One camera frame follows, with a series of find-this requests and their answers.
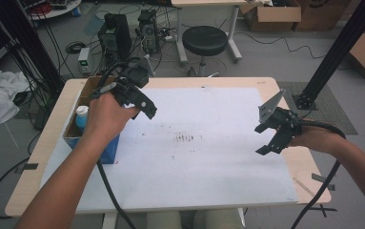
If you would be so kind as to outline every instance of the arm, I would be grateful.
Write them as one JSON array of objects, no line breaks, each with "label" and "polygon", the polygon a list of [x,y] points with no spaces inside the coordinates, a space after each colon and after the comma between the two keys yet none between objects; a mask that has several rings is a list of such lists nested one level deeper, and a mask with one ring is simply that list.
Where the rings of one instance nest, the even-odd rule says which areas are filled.
[{"label": "arm", "polygon": [[290,146],[305,146],[336,157],[365,196],[365,153],[353,143],[327,130],[307,127]]},{"label": "arm", "polygon": [[137,112],[136,108],[120,107],[111,94],[94,99],[85,133],[37,193],[15,228],[70,228],[96,161]]}]

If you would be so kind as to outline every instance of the table leg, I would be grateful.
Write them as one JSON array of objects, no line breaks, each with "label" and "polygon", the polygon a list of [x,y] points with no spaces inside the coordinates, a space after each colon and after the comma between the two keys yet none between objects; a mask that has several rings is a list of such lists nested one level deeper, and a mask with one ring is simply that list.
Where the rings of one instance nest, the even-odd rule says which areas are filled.
[{"label": "table leg", "polygon": [[116,226],[117,213],[106,213],[102,229],[114,229]]},{"label": "table leg", "polygon": [[239,6],[233,6],[232,22],[231,22],[230,30],[228,33],[229,47],[233,51],[233,58],[234,58],[235,63],[238,62],[238,60],[242,59],[241,52],[239,52],[238,47],[235,45],[235,42],[233,41],[233,33],[235,30],[236,18],[238,17],[238,11],[239,11]]},{"label": "table leg", "polygon": [[238,214],[239,214],[239,217],[241,218],[241,222],[242,222],[242,225],[244,226],[245,228],[245,216],[244,216],[244,210],[242,208],[238,208]]},{"label": "table leg", "polygon": [[185,48],[183,47],[182,43],[182,21],[181,21],[181,12],[182,8],[178,8],[177,10],[177,36],[176,36],[176,47],[179,53],[179,61],[181,65],[188,63],[188,57],[186,57]]}]

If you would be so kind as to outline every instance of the black clamp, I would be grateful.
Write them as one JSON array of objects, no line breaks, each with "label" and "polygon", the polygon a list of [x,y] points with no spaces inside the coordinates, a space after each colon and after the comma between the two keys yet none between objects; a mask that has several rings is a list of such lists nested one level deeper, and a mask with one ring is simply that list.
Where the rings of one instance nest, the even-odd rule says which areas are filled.
[{"label": "black clamp", "polygon": [[274,97],[259,107],[259,122],[255,131],[262,133],[268,128],[276,130],[276,134],[268,145],[264,145],[256,152],[266,155],[269,152],[280,152],[286,148],[295,135],[301,135],[301,125],[298,115],[290,110],[277,107],[286,91],[282,89]]},{"label": "black clamp", "polygon": [[111,92],[120,106],[134,104],[149,119],[155,116],[157,108],[154,103],[138,88],[143,88],[149,83],[149,77],[154,75],[149,57],[140,59],[134,66],[115,77],[113,82],[103,86],[109,75],[119,65],[111,66],[98,83],[98,87],[91,94],[91,99],[98,98],[101,94]]}]

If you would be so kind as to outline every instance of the metal pole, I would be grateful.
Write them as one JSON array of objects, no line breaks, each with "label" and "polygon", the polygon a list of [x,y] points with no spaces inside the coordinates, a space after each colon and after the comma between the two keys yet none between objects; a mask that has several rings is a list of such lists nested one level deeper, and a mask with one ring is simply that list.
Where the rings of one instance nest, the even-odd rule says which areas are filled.
[{"label": "metal pole", "polygon": [[361,1],[352,17],[346,23],[324,60],[319,65],[313,78],[296,100],[300,110],[308,110],[315,102],[318,94],[334,74],[340,62],[349,53],[358,38],[365,31],[365,0]]}]

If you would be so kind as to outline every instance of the round stool seat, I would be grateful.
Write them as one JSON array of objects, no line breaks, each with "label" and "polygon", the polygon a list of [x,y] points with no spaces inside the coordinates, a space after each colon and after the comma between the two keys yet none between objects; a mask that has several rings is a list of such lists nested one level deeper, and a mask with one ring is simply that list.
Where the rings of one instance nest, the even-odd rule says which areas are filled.
[{"label": "round stool seat", "polygon": [[210,26],[190,27],[182,35],[185,49],[196,55],[213,56],[222,53],[228,37],[221,29]]}]

